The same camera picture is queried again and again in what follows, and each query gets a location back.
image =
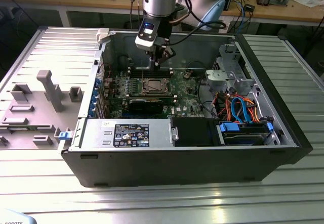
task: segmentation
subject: workbench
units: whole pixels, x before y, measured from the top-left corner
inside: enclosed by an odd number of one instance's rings
[[[99,48],[97,31],[38,30],[0,83],[1,117],[12,100],[9,92],[15,83],[27,83],[33,91],[44,90],[36,80],[41,69],[53,72],[62,91],[71,86],[85,88],[92,55]],[[314,148],[297,164],[281,166],[262,182],[85,188],[53,148],[2,147],[2,207],[29,214],[38,224],[322,223],[324,84],[302,58],[287,56],[287,52],[296,54],[288,42],[275,36],[245,38]],[[57,54],[60,60],[53,63],[50,55],[57,59]],[[278,55],[282,57],[273,61]]]
[[[59,12],[62,25],[71,27],[68,11],[129,14],[129,0],[15,0],[23,8],[55,10]],[[323,6],[309,8],[295,1],[289,1],[287,6],[270,5],[259,6],[256,0],[246,0],[254,5],[255,11],[251,18],[252,22],[274,23],[289,25],[317,26],[324,14]],[[16,7],[11,0],[0,0],[0,6]],[[223,11],[221,19],[226,22],[236,20],[240,11],[234,2],[228,11]]]

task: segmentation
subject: blue latch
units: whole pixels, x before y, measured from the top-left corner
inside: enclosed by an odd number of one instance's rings
[[[237,123],[233,122],[224,122],[220,125],[221,131],[239,131],[239,126]]]
[[[95,96],[91,97],[91,103],[96,103],[97,102],[97,98]]]
[[[270,122],[267,123],[267,126],[268,126],[269,131],[273,132],[273,125]]]
[[[98,87],[100,85],[101,85],[101,80],[98,79],[98,78],[96,78],[96,80],[95,80],[95,87]]]
[[[93,96],[97,96],[97,95],[98,95],[98,91],[93,90],[93,91],[92,91],[92,95],[93,95]]]
[[[70,140],[73,138],[73,132],[72,131],[63,131],[59,134],[59,140]]]
[[[96,106],[94,104],[90,104],[89,109],[95,109]]]
[[[93,112],[92,110],[89,110],[88,115],[90,115],[91,117],[95,117],[95,112]]]

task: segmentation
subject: blue cable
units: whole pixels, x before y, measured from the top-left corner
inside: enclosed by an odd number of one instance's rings
[[[240,7],[241,7],[241,11],[242,11],[241,24],[239,25],[239,27],[238,27],[238,31],[237,31],[237,33],[236,33],[236,34],[239,34],[239,32],[240,32],[241,29],[242,29],[243,19],[244,19],[244,16],[245,16],[245,12],[244,12],[244,8],[243,8],[242,3],[240,3],[239,1],[236,1],[236,3],[238,3],[238,4],[240,5]]]
[[[237,101],[237,100],[240,100],[241,103],[242,103],[243,114],[244,114],[244,118],[245,118],[245,120],[246,120],[247,122],[252,122],[252,119],[251,119],[251,117],[250,117],[249,114],[248,114],[247,106],[246,106],[244,100],[241,99],[241,98],[238,98],[238,97],[234,98],[234,99],[232,100],[232,102],[231,102],[231,112],[232,112],[232,115],[234,116],[234,118],[237,119],[241,124],[243,124],[243,121],[242,121],[242,120],[241,120],[241,119],[240,119],[240,118],[235,114],[234,102]]]

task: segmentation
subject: green motherboard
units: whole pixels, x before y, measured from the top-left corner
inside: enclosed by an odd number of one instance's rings
[[[174,70],[170,78],[132,78],[120,72],[105,89],[109,118],[203,117],[197,99],[197,78],[184,78],[186,73]],[[151,115],[133,114],[128,105],[134,99],[163,102],[163,110]]]

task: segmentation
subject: floor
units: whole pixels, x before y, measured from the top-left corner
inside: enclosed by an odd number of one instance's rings
[[[26,12],[36,21],[40,26],[62,26],[59,14],[55,11],[47,10],[26,10]],[[20,55],[28,43],[31,36],[35,33],[35,25],[28,19],[28,17],[19,9],[14,10],[15,19],[8,21],[3,18],[0,21],[0,78],[2,78],[6,71],[11,67],[16,58]],[[69,16],[74,27],[110,27],[110,28],[124,28],[129,27],[125,24],[129,21],[129,15],[123,14],[102,14],[97,13],[83,13],[83,12],[69,12]],[[248,27],[248,31],[243,29],[242,33],[251,33],[255,31],[255,26],[258,24],[252,23]],[[263,35],[284,35],[288,41],[302,54],[308,39],[312,33],[311,27],[303,26],[286,26],[274,24],[262,24],[258,28],[258,34]],[[324,60],[324,40],[316,44],[312,51],[306,57],[307,63],[313,70],[321,75],[324,69],[320,68],[317,63]]]

